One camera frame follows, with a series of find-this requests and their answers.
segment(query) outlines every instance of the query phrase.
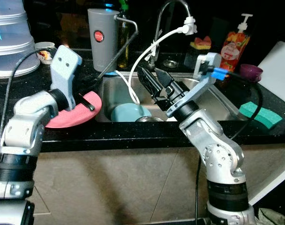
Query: purple bowl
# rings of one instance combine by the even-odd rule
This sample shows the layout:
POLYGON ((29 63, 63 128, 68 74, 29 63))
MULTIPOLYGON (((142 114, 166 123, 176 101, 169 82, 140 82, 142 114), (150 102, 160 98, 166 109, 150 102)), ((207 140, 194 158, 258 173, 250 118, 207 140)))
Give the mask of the purple bowl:
POLYGON ((263 70, 259 67, 250 64, 241 64, 240 75, 247 78, 251 82, 258 82, 261 80, 263 70))

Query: teal bowl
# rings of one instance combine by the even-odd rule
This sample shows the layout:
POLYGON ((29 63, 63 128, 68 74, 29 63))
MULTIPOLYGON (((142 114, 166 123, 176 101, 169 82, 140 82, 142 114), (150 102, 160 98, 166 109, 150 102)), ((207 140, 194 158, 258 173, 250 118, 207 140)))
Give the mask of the teal bowl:
POLYGON ((151 116, 152 114, 144 106, 134 103, 125 103, 115 107, 111 113, 112 122, 135 122, 143 116, 151 116))

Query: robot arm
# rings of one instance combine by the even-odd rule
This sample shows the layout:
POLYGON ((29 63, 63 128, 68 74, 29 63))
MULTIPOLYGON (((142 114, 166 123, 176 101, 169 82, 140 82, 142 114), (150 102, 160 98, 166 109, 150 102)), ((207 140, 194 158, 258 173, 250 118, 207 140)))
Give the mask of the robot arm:
POLYGON ((32 195, 33 175, 45 125, 58 112, 72 110, 73 73, 82 59, 60 46, 51 64, 51 91, 41 91, 19 100, 0 143, 0 224, 33 223, 34 205, 24 200, 32 195))
POLYGON ((181 122, 180 129, 197 148, 206 166, 209 217, 216 225, 256 224, 254 210, 248 204, 245 174, 241 170, 243 152, 223 133, 221 125, 199 109, 194 102, 216 79, 212 73, 201 74, 202 64, 219 67, 220 55, 209 53, 197 59, 194 76, 200 82, 191 90, 177 83, 167 72, 155 69, 159 82, 146 69, 139 67, 138 76, 155 103, 181 122), (166 97, 160 97, 162 90, 166 97))

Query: stainless steel sink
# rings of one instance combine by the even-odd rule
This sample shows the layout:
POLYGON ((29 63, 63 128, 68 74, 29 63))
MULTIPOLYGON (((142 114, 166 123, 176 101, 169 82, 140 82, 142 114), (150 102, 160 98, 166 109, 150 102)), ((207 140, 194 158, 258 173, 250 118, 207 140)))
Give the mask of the stainless steel sink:
MULTIPOLYGON (((171 75, 176 81, 183 82, 189 89, 192 89, 198 83, 198 81, 189 78, 190 74, 171 73, 171 75)), ((146 107, 153 116, 163 120, 167 119, 165 112, 154 104, 151 95, 140 83, 137 73, 134 73, 132 77, 132 88, 136 92, 141 105, 146 107)), ((98 94, 102 99, 102 109, 96 118, 98 122, 110 122, 111 112, 116 106, 123 103, 132 103, 128 87, 119 76, 104 77, 98 94)), ((204 108, 211 113, 215 120, 246 119, 215 86, 207 90, 196 103, 200 108, 204 108)))

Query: red logo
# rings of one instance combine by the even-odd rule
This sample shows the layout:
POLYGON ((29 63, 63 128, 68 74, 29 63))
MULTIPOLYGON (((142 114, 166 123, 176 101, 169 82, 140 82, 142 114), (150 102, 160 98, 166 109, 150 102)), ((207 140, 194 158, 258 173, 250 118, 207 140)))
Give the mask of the red logo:
POLYGON ((97 42, 102 42, 104 40, 104 34, 100 30, 95 31, 95 40, 97 42))

